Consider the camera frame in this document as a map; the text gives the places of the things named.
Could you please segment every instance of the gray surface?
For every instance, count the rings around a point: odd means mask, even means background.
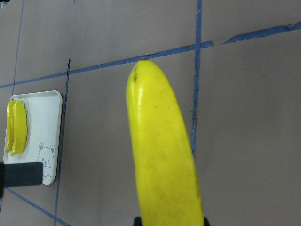
[[[0,10],[0,85],[195,42],[196,2],[24,1]],[[242,32],[300,21],[300,1],[203,1],[197,160],[212,226],[301,224],[301,31],[218,45]],[[194,51],[153,59],[191,131]],[[134,63],[71,74],[57,216],[72,226],[131,225],[139,215],[125,89]],[[58,90],[66,77],[15,86]],[[12,86],[0,89],[0,146]],[[57,180],[13,190],[55,214]],[[5,191],[1,225],[53,225]]]

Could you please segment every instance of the black object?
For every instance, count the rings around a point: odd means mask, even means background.
[[[135,217],[133,226],[142,226],[141,217]],[[207,218],[204,218],[204,226],[210,226]]]
[[[0,162],[0,198],[3,188],[39,185],[43,181],[43,163],[3,164]]]

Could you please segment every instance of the printed cartoon bear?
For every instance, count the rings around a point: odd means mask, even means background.
[[[40,143],[39,145],[39,162],[43,163],[43,179],[51,180],[53,175],[53,165],[54,165],[54,152],[55,146],[50,145],[50,147],[46,147],[44,143]]]

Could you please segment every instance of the rectangular plate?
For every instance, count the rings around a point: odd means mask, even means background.
[[[61,127],[62,96],[58,91],[13,95],[20,100],[27,117],[27,141],[22,153],[11,156],[4,150],[5,164],[42,162],[43,184],[51,184],[56,176]]]

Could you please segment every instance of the toy banana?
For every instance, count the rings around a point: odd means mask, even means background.
[[[14,142],[11,156],[20,154],[26,145],[27,140],[27,118],[23,103],[16,100],[13,107],[14,115]]]
[[[195,162],[174,91],[140,60],[127,82],[127,111],[143,226],[203,226]]]
[[[14,100],[10,100],[7,106],[7,138],[5,144],[5,151],[10,152],[14,142]]]

